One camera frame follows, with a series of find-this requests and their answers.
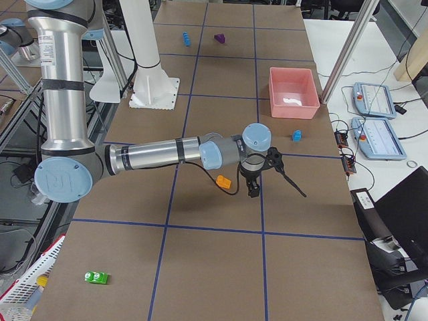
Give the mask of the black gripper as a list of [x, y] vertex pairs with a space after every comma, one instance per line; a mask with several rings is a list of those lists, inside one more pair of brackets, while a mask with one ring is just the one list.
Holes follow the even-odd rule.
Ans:
[[260, 186], [257, 182], [257, 178], [260, 176], [262, 171], [264, 160], [256, 159], [256, 160], [245, 160], [240, 162], [239, 171], [241, 175], [246, 180], [248, 196], [249, 197], [259, 197], [260, 194]]

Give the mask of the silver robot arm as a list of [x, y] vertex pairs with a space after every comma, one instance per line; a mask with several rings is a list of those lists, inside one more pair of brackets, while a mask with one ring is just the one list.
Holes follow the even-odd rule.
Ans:
[[1, 49], [19, 66], [40, 67], [39, 46], [18, 18], [1, 21]]
[[260, 123], [224, 138], [210, 133], [194, 138], [97, 146], [88, 138], [82, 39], [103, 35], [100, 1], [28, 1], [27, 14], [39, 40], [47, 140], [35, 184], [48, 199], [71, 203], [86, 196], [100, 179], [122, 171], [190, 163], [208, 171], [236, 164], [250, 197], [259, 195], [257, 178], [269, 169], [271, 132]]

